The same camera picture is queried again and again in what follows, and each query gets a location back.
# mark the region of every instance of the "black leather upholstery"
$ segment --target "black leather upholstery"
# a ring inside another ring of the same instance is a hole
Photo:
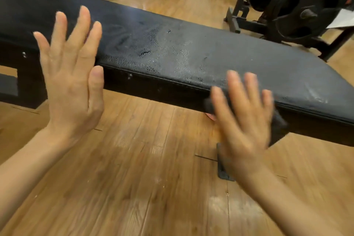
[[[274,92],[279,108],[354,124],[354,88],[319,58],[297,48],[104,0],[0,4],[0,41],[32,49],[37,49],[33,31],[50,38],[57,10],[67,15],[71,31],[80,5],[87,6],[103,26],[97,63],[105,67],[109,84],[119,86],[117,91],[146,98],[161,94],[155,100],[203,110],[210,87],[225,87],[228,69],[250,71]]]

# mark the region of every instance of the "pinky finger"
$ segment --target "pinky finger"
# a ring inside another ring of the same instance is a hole
[[[49,58],[49,51],[50,45],[45,38],[45,36],[40,32],[33,32],[34,38],[37,40],[39,52],[40,52],[40,61],[42,65],[43,71],[47,72],[48,69],[48,58]]]
[[[262,91],[262,100],[263,100],[263,108],[264,115],[268,122],[272,121],[273,112],[274,112],[274,99],[272,92],[269,90]]]

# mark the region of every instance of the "finger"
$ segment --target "finger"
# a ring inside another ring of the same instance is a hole
[[[251,104],[240,77],[235,71],[228,71],[227,81],[232,107],[241,130],[251,129],[254,126]]]
[[[48,73],[48,58],[49,58],[48,55],[50,51],[50,45],[42,33],[33,32],[33,36],[37,40],[42,71],[43,74],[46,75]]]
[[[87,78],[89,72],[95,64],[97,49],[102,37],[102,25],[95,22],[86,43],[82,47],[77,57],[75,71],[78,76]]]
[[[86,41],[88,31],[90,30],[90,24],[90,12],[87,7],[81,6],[76,26],[69,36],[68,41],[65,43],[63,55],[63,65],[65,69],[70,71],[74,70],[77,55]]]
[[[50,54],[49,54],[50,72],[58,71],[60,68],[67,28],[68,28],[68,21],[66,15],[63,12],[58,11],[55,15],[55,24],[52,33],[52,40],[50,43]]]
[[[263,109],[261,98],[259,95],[259,86],[257,76],[253,73],[245,74],[245,85],[248,94],[248,98],[252,106],[256,109]]]
[[[263,90],[262,100],[263,100],[264,115],[266,117],[266,120],[268,122],[271,122],[274,114],[274,99],[273,99],[272,92],[269,90]]]
[[[224,93],[218,87],[212,87],[211,100],[214,107],[215,116],[222,133],[228,137],[241,136],[242,131],[237,125],[234,115],[227,104]]]
[[[91,113],[102,114],[103,112],[103,67],[95,66],[91,69],[89,75],[88,89],[89,89],[89,106],[88,110]]]

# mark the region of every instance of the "black padded bench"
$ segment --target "black padded bench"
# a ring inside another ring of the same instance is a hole
[[[104,0],[0,0],[0,65],[18,72],[0,77],[0,101],[36,108],[46,99],[32,32],[50,38],[58,10],[71,32],[80,5],[103,26],[106,89],[204,111],[228,69],[250,71],[273,91],[290,132],[354,146],[354,88],[318,57]]]

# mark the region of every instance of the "wooden floor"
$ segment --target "wooden floor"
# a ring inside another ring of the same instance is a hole
[[[223,29],[235,4],[110,1]],[[351,84],[353,52],[349,41],[329,62]],[[218,133],[203,113],[111,91],[104,99],[98,127],[46,174],[1,236],[281,235],[236,183],[217,177]],[[0,103],[0,163],[47,120],[46,103],[36,110]],[[265,160],[300,198],[353,234],[353,148],[289,134]]]

